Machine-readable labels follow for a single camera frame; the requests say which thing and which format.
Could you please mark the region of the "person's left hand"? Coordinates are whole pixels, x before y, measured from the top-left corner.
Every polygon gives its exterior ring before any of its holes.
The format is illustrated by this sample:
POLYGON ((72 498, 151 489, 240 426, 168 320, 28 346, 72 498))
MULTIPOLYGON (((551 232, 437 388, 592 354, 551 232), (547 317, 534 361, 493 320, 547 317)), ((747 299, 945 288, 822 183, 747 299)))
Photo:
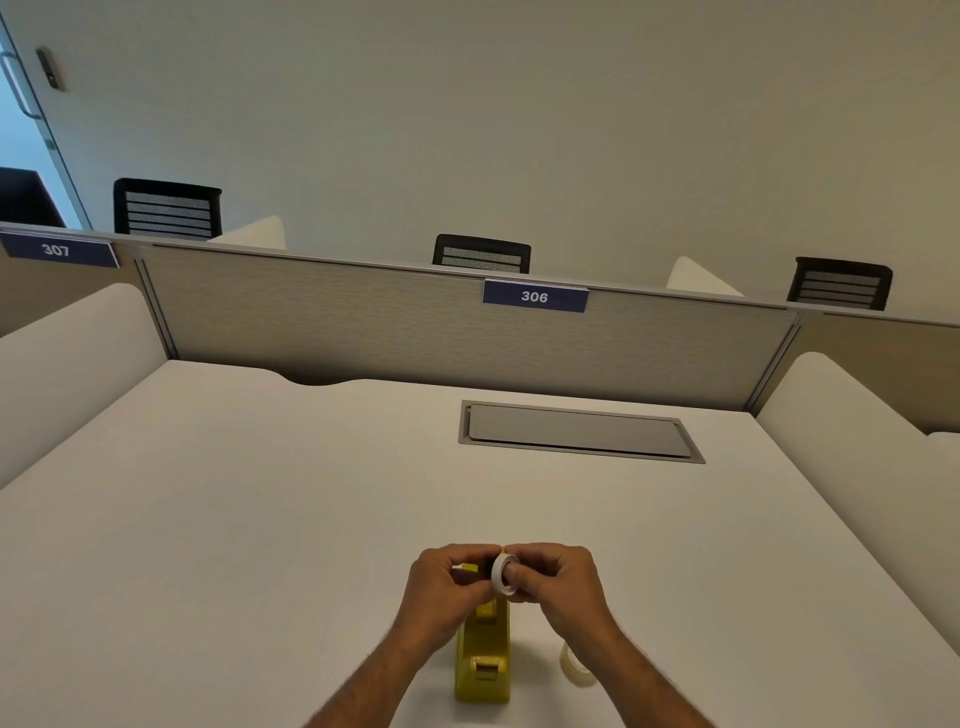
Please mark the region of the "person's left hand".
POLYGON ((455 584, 451 568, 483 565, 501 552, 495 543, 450 543, 421 552, 410 567, 394 627, 425 639, 452 639, 467 617, 497 594, 486 577, 474 584, 455 584))

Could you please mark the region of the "person's right hand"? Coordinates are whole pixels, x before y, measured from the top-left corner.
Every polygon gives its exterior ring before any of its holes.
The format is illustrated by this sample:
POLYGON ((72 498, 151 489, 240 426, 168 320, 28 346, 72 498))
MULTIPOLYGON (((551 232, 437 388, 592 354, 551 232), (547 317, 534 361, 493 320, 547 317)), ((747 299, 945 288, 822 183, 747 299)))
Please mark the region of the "person's right hand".
POLYGON ((514 554, 527 569, 523 592, 510 597, 514 603, 539 606, 548 624, 565 640, 570 632, 617 625, 608 606, 592 553, 580 545, 556 542, 513 543, 514 554))

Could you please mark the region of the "white tape roll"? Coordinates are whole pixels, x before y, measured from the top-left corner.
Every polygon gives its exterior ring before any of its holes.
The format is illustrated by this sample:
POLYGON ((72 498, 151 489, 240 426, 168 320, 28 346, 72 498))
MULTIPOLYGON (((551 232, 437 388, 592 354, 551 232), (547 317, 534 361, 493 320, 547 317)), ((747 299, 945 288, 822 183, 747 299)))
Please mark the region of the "white tape roll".
POLYGON ((518 587, 513 585, 506 577, 505 570, 510 564, 520 564, 520 559, 515 555, 502 551, 491 562, 489 566, 489 580, 491 587, 498 596, 510 598, 518 591, 518 587))

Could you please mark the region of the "person's left forearm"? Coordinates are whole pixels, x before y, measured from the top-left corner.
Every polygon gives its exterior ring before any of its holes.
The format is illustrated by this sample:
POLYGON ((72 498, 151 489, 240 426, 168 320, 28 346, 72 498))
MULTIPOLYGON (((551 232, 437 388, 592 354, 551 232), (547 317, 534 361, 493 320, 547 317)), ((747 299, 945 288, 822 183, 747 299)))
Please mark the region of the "person's left forearm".
POLYGON ((302 728, 390 728, 418 673, 450 640, 390 628, 302 728))

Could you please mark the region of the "person's right forearm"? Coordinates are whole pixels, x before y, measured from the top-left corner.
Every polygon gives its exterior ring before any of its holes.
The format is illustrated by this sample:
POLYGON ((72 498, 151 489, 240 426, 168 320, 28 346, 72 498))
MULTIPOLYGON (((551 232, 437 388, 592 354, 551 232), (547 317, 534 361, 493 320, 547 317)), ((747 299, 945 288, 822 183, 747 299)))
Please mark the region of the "person's right forearm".
POLYGON ((618 627, 564 637, 603 687, 626 728, 715 728, 618 627))

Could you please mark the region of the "yellow tape dispenser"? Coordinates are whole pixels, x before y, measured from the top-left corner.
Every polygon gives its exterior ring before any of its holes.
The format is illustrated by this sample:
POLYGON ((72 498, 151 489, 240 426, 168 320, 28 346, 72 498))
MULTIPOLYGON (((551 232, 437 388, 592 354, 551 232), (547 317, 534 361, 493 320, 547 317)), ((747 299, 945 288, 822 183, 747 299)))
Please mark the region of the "yellow tape dispenser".
MULTIPOLYGON (((477 564, 490 579, 494 559, 477 564)), ((460 626, 455 661, 455 698, 467 703, 506 704, 511 694, 510 600, 477 607, 460 626)))

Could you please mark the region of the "clear tape roll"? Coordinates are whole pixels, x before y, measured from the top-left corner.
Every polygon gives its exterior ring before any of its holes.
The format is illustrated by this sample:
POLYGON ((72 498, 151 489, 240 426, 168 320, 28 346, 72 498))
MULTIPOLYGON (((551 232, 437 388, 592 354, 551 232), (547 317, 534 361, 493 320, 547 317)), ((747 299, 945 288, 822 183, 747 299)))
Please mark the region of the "clear tape roll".
POLYGON ((580 661, 565 641, 560 649, 558 662, 564 677, 578 688, 589 688, 598 683, 595 675, 580 661))

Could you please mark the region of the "wide beige desk partition panel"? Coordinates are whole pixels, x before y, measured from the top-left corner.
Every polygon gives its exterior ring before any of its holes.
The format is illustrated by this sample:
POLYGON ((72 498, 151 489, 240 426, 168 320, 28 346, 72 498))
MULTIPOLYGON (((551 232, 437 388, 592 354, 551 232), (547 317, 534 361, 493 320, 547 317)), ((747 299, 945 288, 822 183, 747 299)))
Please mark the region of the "wide beige desk partition panel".
POLYGON ((784 306, 585 288, 582 312, 483 301, 497 273, 171 241, 141 249, 184 360, 304 384, 382 380, 744 410, 796 328, 784 306))

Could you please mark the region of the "blue number sign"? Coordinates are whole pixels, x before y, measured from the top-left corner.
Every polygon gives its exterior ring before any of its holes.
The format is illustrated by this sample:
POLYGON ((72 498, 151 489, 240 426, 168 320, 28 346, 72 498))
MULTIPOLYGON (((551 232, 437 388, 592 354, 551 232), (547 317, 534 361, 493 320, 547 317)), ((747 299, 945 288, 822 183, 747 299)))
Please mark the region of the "blue number sign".
POLYGON ((0 246, 15 260, 119 269, 121 262, 108 240, 0 230, 0 246))
POLYGON ((482 303, 532 310, 584 313, 590 297, 586 287, 486 278, 482 303))

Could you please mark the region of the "black mesh office chair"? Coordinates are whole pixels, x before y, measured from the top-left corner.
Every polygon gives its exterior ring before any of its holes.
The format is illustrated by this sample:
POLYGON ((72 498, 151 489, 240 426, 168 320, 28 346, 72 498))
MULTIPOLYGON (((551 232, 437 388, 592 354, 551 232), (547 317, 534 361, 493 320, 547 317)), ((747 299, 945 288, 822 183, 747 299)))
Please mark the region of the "black mesh office chair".
POLYGON ((442 233, 436 238, 432 264, 490 272, 529 274, 532 247, 479 236, 442 233))
POLYGON ((114 231, 135 237, 207 241, 222 236, 222 189, 121 177, 112 188, 114 231))
POLYGON ((787 302, 856 310, 886 309, 894 273, 882 264, 798 256, 787 302))

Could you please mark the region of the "white side divider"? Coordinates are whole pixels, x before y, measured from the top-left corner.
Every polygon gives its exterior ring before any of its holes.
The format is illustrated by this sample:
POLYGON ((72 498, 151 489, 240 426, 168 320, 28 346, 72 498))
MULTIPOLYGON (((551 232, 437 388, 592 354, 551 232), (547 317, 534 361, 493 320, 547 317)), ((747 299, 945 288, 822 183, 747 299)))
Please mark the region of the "white side divider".
POLYGON ((286 252, 286 236, 282 219, 271 215, 209 240, 214 245, 286 252))
POLYGON ((732 285, 687 256, 677 258, 665 288, 711 296, 743 297, 743 294, 732 285))
POLYGON ((168 360, 147 299, 126 283, 0 337, 0 490, 168 360))
POLYGON ((756 418, 960 655, 960 460, 818 352, 756 418))

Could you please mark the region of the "dark furniture behind glass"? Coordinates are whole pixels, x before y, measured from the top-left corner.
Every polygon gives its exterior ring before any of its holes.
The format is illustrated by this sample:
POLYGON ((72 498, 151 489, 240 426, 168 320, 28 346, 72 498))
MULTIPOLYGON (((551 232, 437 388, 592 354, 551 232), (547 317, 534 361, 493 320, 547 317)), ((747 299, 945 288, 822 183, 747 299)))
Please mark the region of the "dark furniture behind glass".
POLYGON ((0 166, 0 222, 65 228, 37 171, 0 166))

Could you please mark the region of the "glass door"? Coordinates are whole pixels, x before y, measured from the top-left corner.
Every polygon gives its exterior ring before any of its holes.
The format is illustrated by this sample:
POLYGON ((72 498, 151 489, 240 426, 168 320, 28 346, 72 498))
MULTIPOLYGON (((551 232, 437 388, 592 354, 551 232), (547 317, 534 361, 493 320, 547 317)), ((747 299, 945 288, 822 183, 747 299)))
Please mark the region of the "glass door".
MULTIPOLYGON (((27 56, 20 51, 0 9, 0 50, 18 54, 27 68, 27 56)), ((29 78, 36 101, 42 109, 34 85, 29 78)), ((36 171, 49 192, 66 227, 90 230, 90 217, 78 194, 54 131, 45 122, 25 117, 15 103, 14 95, 0 72, 0 166, 36 171)))

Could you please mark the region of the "grey wall card reader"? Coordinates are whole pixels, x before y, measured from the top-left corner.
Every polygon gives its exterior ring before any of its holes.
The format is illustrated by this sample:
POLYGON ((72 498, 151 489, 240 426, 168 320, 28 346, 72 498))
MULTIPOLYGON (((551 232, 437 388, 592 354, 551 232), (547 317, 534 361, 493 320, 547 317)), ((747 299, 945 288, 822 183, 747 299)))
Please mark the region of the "grey wall card reader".
POLYGON ((54 53, 46 46, 37 46, 35 48, 35 54, 48 86, 54 91, 66 93, 67 86, 64 74, 59 67, 54 53))

